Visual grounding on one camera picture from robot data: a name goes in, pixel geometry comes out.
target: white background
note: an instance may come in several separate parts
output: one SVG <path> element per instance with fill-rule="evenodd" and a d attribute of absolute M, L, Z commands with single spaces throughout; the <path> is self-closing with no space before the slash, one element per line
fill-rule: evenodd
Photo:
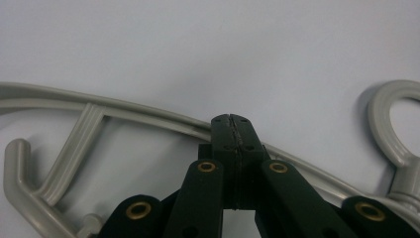
<path fill-rule="evenodd" d="M 236 113 L 262 141 L 384 195 L 394 167 L 368 130 L 367 104 L 394 79 L 420 81 L 420 2 L 0 1 L 0 80 L 107 96 L 204 121 Z M 0 151 L 32 145 L 40 184 L 78 114 L 1 116 Z M 420 107 L 391 109 L 420 155 Z M 200 141 L 111 120 L 58 204 L 80 225 L 135 194 L 178 189 Z M 3 160 L 0 163 L 3 174 Z M 259 237 L 251 212 L 227 212 L 225 237 Z M 0 191 L 0 237 L 37 237 Z"/>

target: gray plastic hanger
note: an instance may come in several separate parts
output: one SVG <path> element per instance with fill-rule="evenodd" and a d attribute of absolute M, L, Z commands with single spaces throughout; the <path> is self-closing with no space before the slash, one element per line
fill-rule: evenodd
<path fill-rule="evenodd" d="M 364 194 L 344 181 L 281 149 L 269 144 L 265 144 L 265 146 L 273 159 L 293 163 L 327 201 L 340 204 L 342 200 L 350 196 L 370 197 L 388 206 L 417 231 L 420 231 L 420 217 L 417 213 L 419 207 L 418 178 L 414 176 L 415 172 L 418 172 L 418 158 L 415 159 L 410 156 L 411 153 L 407 153 L 408 150 L 397 139 L 389 120 L 389 106 L 393 100 L 401 97 L 419 100 L 419 95 L 420 83 L 405 80 L 394 81 L 380 89 L 369 106 L 369 122 L 373 134 L 381 148 L 398 166 L 397 176 L 399 179 L 392 186 L 389 197 Z M 5 194 L 15 208 L 44 237 L 82 238 L 96 234 L 101 229 L 101 218 L 95 214 L 85 215 L 83 226 L 76 228 L 54 206 L 60 201 L 73 180 L 88 148 L 100 130 L 104 116 L 149 124 L 205 141 L 210 140 L 210 125 L 208 123 L 179 114 L 55 88 L 20 83 L 0 83 L 0 114 L 34 108 L 82 112 L 49 175 L 40 187 L 34 187 L 27 178 L 29 169 L 27 164 L 31 159 L 30 144 L 24 139 L 16 139 L 10 142 L 6 148 Z"/>

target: gray loop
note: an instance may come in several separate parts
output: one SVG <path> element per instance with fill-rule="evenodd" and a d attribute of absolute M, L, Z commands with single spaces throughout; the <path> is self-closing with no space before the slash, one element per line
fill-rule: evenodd
<path fill-rule="evenodd" d="M 392 129 L 389 110 L 391 104 L 401 98 L 420 101 L 420 83 L 396 80 L 382 86 L 368 106 L 368 121 L 376 142 L 386 156 L 397 166 L 406 167 L 414 156 L 398 139 Z"/>

